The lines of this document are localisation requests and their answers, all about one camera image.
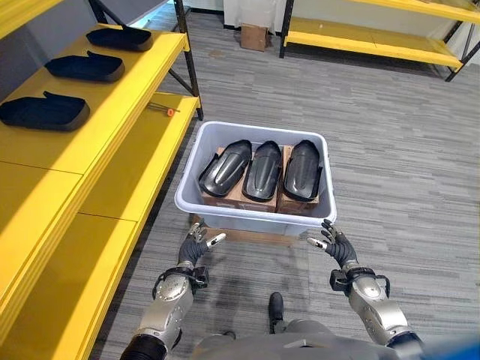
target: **shelf board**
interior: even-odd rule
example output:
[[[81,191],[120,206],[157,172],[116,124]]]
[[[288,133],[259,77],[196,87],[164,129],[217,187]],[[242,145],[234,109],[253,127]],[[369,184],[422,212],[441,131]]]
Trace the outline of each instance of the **shelf board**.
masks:
[[[117,82],[106,84],[58,78],[45,67],[27,79],[6,101],[24,96],[43,97],[43,91],[48,91],[85,99],[91,114],[80,129],[69,133],[29,130],[0,123],[0,161],[85,174],[104,153],[115,145],[118,147],[187,46],[186,34],[151,33],[154,44],[146,52],[93,46],[82,36],[61,54],[86,56],[86,51],[91,50],[117,56],[125,66],[125,73]]]
[[[57,230],[65,231],[75,215],[74,212],[59,217],[58,213],[80,175],[12,163],[0,163],[0,174],[0,254],[3,255],[0,338],[3,339],[53,252],[53,244],[47,239],[55,233],[45,234],[45,229],[55,224]]]
[[[288,43],[461,67],[441,40],[316,19],[293,17]]]
[[[152,101],[180,112],[169,118],[157,110],[143,111],[88,195],[81,211],[91,214],[75,217],[49,259],[0,348],[0,359],[88,358],[199,105],[198,97],[176,94],[157,93]]]
[[[0,198],[17,198],[1,208],[0,225],[8,231],[2,229],[0,233],[0,250],[11,249],[16,243],[19,246],[0,252],[0,263],[8,264],[8,271],[0,274],[0,344],[83,200],[178,54],[188,49],[186,34],[153,31],[152,36],[154,45],[148,52],[102,49],[82,37],[63,54],[85,55],[86,49],[90,49],[121,57],[125,74],[118,82],[59,79],[42,68],[7,99],[40,96],[47,90],[86,99],[91,115],[80,129],[70,133],[0,123],[1,166],[19,164],[32,169],[1,172],[0,183],[12,181],[18,187],[14,183],[0,187]]]
[[[16,318],[0,358],[86,359],[134,247],[136,225],[78,214]]]
[[[60,2],[62,0],[1,0],[0,39]]]
[[[152,191],[159,189],[167,175],[199,104],[198,97],[165,93],[154,94],[151,101],[180,112],[169,118],[161,111],[145,109],[80,212],[131,221],[141,221],[148,213],[149,199],[155,198]]]
[[[350,0],[480,24],[480,10],[469,0]]]

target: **gray carpet tile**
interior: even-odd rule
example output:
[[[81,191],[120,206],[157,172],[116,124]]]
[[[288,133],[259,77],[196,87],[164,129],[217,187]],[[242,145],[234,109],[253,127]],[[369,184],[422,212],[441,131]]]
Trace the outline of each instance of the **gray carpet tile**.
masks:
[[[148,27],[168,29],[166,17]],[[189,13],[187,21],[205,120],[322,134],[337,224],[361,262],[390,277],[391,297],[427,342],[478,332],[479,68],[445,83],[443,69],[413,61],[299,46],[279,59],[277,37],[256,52],[239,46],[221,16]],[[188,77],[183,56],[174,68]],[[171,78],[161,88],[185,93]],[[173,196],[200,125],[190,126],[91,359],[119,358],[156,277],[175,265],[190,215]],[[211,284],[197,293],[169,359],[187,359],[211,333],[266,333],[272,291],[283,293],[289,319],[368,339],[347,299],[329,288],[333,260],[303,240],[290,248],[227,241],[203,263]]]

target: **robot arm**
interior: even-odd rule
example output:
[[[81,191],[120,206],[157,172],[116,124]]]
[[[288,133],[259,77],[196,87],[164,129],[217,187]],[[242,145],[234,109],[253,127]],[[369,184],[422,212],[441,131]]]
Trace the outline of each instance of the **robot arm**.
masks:
[[[390,282],[359,264],[356,252],[347,237],[332,222],[325,220],[322,234],[328,241],[308,238],[335,260],[340,270],[333,270],[330,285],[334,291],[343,291],[350,306],[360,316],[371,339],[377,344],[395,348],[404,357],[422,352],[422,342],[409,327],[407,318],[397,302],[389,298]]]
[[[121,360],[163,360],[180,341],[182,320],[194,302],[194,293],[209,282],[207,269],[195,267],[197,260],[226,238],[221,233],[205,240],[205,234],[202,221],[190,228],[178,252],[177,266],[158,277],[152,290],[154,301]]]

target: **storage bin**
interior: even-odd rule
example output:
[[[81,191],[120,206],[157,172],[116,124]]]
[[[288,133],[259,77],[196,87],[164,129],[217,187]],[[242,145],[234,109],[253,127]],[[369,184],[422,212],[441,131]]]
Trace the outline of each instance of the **storage bin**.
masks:
[[[198,185],[200,173],[208,165],[218,147],[226,147],[230,143],[242,139],[250,140],[253,150],[267,140],[274,140],[280,147],[295,145],[302,140],[310,140],[315,144],[320,153],[320,166],[323,167],[323,171],[320,177],[319,205],[312,209],[311,216],[223,208],[203,204]],[[323,219],[335,222],[337,207],[333,195],[327,143],[318,133],[219,121],[206,122],[196,135],[195,144],[175,193],[175,204],[184,212],[198,214],[205,219],[208,226],[221,229],[299,235],[307,229],[320,228]]]

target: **brown cardboard box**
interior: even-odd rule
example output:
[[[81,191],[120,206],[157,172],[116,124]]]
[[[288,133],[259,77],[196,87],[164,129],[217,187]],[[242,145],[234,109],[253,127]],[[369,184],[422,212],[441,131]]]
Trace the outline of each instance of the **brown cardboard box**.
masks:
[[[221,154],[224,148],[218,148],[217,154]],[[248,199],[242,193],[243,181],[247,170],[244,171],[240,181],[233,187],[233,189],[225,197],[215,197],[202,192],[202,198],[206,205],[221,206],[224,208],[254,210],[256,212],[275,212],[277,208],[277,190],[273,198],[268,202],[257,202]]]
[[[320,196],[317,194],[316,198],[310,202],[302,202],[290,199],[283,191],[283,183],[285,171],[287,169],[288,160],[292,154],[293,146],[285,145],[283,147],[283,170],[279,181],[279,190],[277,191],[277,212],[281,214],[290,215],[307,215],[313,208],[317,207],[320,202]]]
[[[268,29],[262,26],[241,24],[241,47],[265,51]]]

